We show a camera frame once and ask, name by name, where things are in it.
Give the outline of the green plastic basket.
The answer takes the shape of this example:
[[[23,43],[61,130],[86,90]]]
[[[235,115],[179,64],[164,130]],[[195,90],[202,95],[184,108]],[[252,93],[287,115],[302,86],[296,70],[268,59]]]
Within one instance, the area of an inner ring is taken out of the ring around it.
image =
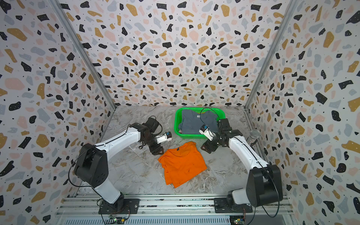
[[[174,131],[183,139],[206,139],[207,137],[199,132],[200,128],[205,125],[216,133],[217,121],[225,118],[224,111],[218,108],[183,107],[175,113]]]

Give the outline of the grey t-shirt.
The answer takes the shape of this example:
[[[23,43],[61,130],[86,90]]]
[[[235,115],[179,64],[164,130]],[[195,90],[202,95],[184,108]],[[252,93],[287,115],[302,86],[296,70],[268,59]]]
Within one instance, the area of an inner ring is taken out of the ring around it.
[[[207,125],[213,133],[217,133],[217,118],[218,116],[211,110],[202,113],[197,113],[193,110],[183,110],[178,129],[182,134],[199,135],[201,126]]]

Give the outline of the orange t-shirt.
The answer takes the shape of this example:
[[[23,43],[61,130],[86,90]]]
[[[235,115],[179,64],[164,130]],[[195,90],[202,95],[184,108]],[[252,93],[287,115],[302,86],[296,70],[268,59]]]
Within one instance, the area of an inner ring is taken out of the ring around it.
[[[159,159],[164,169],[166,185],[177,188],[207,169],[195,142],[187,142],[174,149],[168,149]]]

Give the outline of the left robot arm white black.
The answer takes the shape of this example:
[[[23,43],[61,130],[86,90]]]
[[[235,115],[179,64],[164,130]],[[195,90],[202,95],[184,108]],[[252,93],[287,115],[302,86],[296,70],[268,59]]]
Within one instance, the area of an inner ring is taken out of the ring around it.
[[[85,144],[74,166],[74,172],[82,181],[89,184],[108,204],[117,204],[122,193],[115,188],[108,178],[109,161],[128,146],[140,142],[148,146],[152,155],[164,154],[163,142],[172,139],[170,131],[164,134],[155,133],[160,123],[155,117],[148,118],[146,123],[133,123],[118,135],[98,144]]]

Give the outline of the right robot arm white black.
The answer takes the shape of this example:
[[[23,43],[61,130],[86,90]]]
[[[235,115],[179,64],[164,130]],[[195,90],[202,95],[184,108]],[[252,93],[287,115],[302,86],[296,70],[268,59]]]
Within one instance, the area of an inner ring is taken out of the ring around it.
[[[263,160],[246,142],[242,133],[230,127],[228,119],[217,121],[217,127],[217,132],[214,133],[208,126],[201,126],[199,133],[207,137],[201,149],[212,153],[220,146],[228,147],[238,156],[248,172],[245,188],[228,193],[228,207],[234,211],[240,206],[259,207],[280,203],[283,200],[283,191],[279,167]]]

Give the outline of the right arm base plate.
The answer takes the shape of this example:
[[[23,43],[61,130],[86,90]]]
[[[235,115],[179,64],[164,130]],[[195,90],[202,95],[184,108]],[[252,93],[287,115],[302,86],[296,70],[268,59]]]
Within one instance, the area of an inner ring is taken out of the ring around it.
[[[227,198],[214,198],[215,213],[252,213],[253,209],[248,204],[235,204]]]

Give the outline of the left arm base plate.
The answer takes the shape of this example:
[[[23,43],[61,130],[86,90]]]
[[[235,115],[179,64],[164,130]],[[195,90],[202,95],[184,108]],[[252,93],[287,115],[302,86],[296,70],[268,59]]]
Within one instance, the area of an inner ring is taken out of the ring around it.
[[[99,214],[137,214],[140,199],[121,198],[115,203],[110,204],[103,200],[100,204]]]

